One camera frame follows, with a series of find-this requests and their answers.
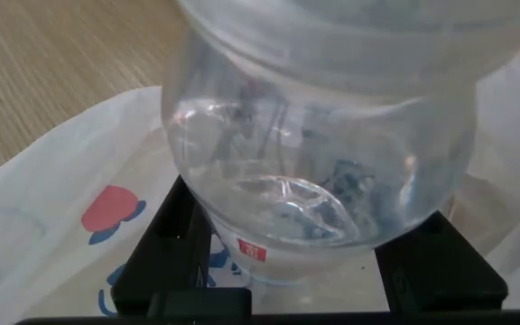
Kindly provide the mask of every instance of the white plastic bag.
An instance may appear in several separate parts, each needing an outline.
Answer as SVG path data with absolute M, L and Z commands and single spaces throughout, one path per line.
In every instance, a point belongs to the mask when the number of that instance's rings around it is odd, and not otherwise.
M 452 223 L 506 280 L 520 309 L 520 52 L 478 84 L 478 135 Z
M 29 316 L 76 274 L 97 274 L 81 271 L 98 261 L 127 259 L 177 177 L 160 94 L 141 88 L 97 104 L 0 168 L 0 325 Z M 117 252 L 126 241 L 130 251 Z

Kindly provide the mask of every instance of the bottle label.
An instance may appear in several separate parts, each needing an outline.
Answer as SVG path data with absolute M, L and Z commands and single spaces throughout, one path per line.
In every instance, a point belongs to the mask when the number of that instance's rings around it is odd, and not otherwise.
M 260 262 L 264 262 L 266 260 L 265 248 L 248 243 L 240 238 L 238 238 L 238 245 L 240 246 L 240 252 L 242 252 L 242 254 L 248 255 Z

